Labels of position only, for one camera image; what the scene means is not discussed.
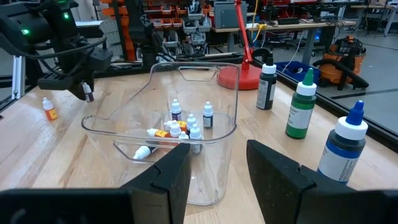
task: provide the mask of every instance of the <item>metal table leg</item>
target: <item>metal table leg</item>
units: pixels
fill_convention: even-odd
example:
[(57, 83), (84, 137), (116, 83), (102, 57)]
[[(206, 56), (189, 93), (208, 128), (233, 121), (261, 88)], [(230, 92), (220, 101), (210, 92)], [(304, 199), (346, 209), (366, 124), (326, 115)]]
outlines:
[(355, 30), (359, 27), (359, 25), (361, 25), (364, 11), (365, 11), (365, 9), (359, 9), (358, 10), (358, 19), (356, 20)]
[(396, 15), (397, 8), (394, 8), (394, 9), (392, 9), (391, 11), (392, 11), (392, 12), (391, 12), (391, 14), (390, 14), (390, 18), (388, 19), (386, 28), (384, 29), (384, 35), (387, 35), (388, 32), (390, 31), (391, 24), (392, 24), (392, 22), (394, 22), (394, 16)]
[(12, 67), (11, 99), (19, 99), (25, 95), (25, 57), (14, 56)]
[(307, 39), (305, 41), (305, 47), (303, 52), (302, 63), (305, 65), (310, 64), (311, 54), (313, 50), (313, 43), (315, 42), (315, 34), (317, 33), (317, 29), (309, 29)]
[(227, 46), (227, 51), (228, 52), (234, 52), (234, 33), (233, 32), (229, 32), (228, 33), (228, 46)]

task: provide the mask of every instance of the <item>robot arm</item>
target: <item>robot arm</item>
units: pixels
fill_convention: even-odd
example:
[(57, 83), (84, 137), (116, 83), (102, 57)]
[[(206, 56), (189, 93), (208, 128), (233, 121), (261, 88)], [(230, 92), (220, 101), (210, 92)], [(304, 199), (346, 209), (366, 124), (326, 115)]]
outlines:
[[(0, 47), (15, 56), (40, 60), (49, 75), (34, 77), (41, 89), (69, 90), (85, 99), (82, 82), (94, 89), (93, 72), (106, 70), (112, 53), (96, 47), (105, 39), (89, 44), (77, 32), (71, 8), (72, 0), (46, 0), (42, 4), (17, 2), (0, 6)], [(37, 44), (50, 41), (45, 46)], [(37, 50), (53, 48), (54, 54), (39, 55)], [(46, 58), (58, 58), (62, 72), (52, 70)]]

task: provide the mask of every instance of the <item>workbench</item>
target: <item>workbench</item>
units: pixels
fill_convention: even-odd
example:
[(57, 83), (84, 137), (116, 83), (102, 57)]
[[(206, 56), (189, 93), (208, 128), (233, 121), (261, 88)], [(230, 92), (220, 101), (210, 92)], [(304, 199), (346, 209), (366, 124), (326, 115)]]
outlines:
[[(356, 21), (355, 28), (357, 28), (362, 21), (362, 17), (364, 16), (366, 9), (384, 9), (384, 5), (370, 5), (368, 6), (351, 6), (353, 9), (358, 9), (358, 20)], [(388, 10), (391, 10), (390, 17), (388, 18), (388, 22), (386, 28), (384, 29), (384, 35), (387, 35), (390, 31), (391, 24), (394, 22), (394, 17), (397, 13), (397, 8), (394, 6), (386, 6), (386, 10), (383, 12), (383, 16), (387, 13)]]
[[(344, 26), (354, 26), (356, 24), (355, 21), (343, 21)], [(315, 42), (315, 34), (317, 32), (317, 28), (320, 27), (328, 27), (335, 26), (334, 24), (326, 23), (326, 22), (312, 22), (300, 21), (299, 24), (289, 24), (289, 25), (279, 25), (279, 26), (267, 26), (266, 31), (284, 31), (284, 30), (308, 30), (307, 40), (305, 42), (305, 48), (303, 52), (302, 63), (309, 65), (311, 60), (311, 54), (313, 50), (313, 45)], [(215, 29), (211, 28), (212, 31), (216, 33), (228, 32), (228, 52), (233, 52), (234, 50), (234, 32), (237, 32), (239, 28), (226, 28), (226, 29)], [(248, 30), (258, 30), (258, 28), (246, 28)]]
[[(0, 188), (118, 187), (81, 127), (87, 114), (107, 116), (144, 86), (146, 75), (102, 78), (95, 101), (87, 103), (68, 91), (34, 88), (1, 115)], [(185, 223), (264, 223), (246, 162), (246, 141), (259, 142), (316, 170), (328, 133), (337, 117), (315, 106), (307, 137), (284, 133), (293, 90), (277, 83), (274, 106), (256, 108), (257, 90), (240, 91), (238, 128), (224, 198), (209, 207), (187, 205)], [(58, 119), (47, 121), (42, 99), (52, 100)], [(367, 145), (348, 185), (354, 189), (398, 189), (398, 155), (366, 137)]]

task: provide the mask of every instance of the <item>concrete floor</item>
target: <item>concrete floor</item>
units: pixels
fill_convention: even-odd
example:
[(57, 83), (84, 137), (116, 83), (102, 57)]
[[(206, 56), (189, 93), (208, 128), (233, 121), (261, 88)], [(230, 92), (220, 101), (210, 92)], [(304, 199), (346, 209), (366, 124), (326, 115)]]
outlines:
[[(367, 56), (362, 65), (361, 77), (369, 82), (370, 86), (365, 89), (353, 90), (347, 85), (342, 91), (338, 91), (335, 86), (318, 88), (318, 92), (324, 96), (332, 97), (335, 101), (345, 107), (352, 107), (357, 100), (365, 102), (365, 116), (388, 129), (398, 133), (398, 35), (388, 35), (383, 37), (381, 34), (364, 36), (366, 32), (356, 32), (354, 36), (363, 42), (367, 49)], [(338, 38), (343, 38), (349, 32), (342, 31)], [(226, 47), (219, 47), (223, 52), (227, 52)], [(235, 51), (241, 52), (242, 48), (235, 46)], [(289, 61), (295, 49), (275, 48), (275, 62)], [(294, 60), (301, 61), (302, 52), (297, 53)], [(210, 53), (219, 53), (211, 48)], [(2, 60), (0, 61), (0, 76), (12, 73), (12, 57), (0, 49)], [(321, 53), (311, 58), (311, 63), (320, 59)], [(0, 101), (11, 94), (10, 88), (0, 89)]]

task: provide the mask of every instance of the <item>plastic bin handle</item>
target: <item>plastic bin handle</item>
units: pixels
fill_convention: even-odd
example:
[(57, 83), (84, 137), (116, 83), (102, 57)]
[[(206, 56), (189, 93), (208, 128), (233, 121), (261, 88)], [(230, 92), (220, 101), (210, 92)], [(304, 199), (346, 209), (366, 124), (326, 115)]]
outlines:
[[(184, 71), (186, 70), (200, 70), (200, 71), (214, 71), (213, 74), (209, 74), (207, 76), (192, 76), (192, 75), (187, 75), (184, 74)], [(180, 66), (178, 68), (178, 71), (180, 72), (181, 76), (185, 81), (191, 81), (191, 82), (209, 82), (211, 81), (219, 72), (220, 68), (218, 67), (206, 67), (206, 66)]]

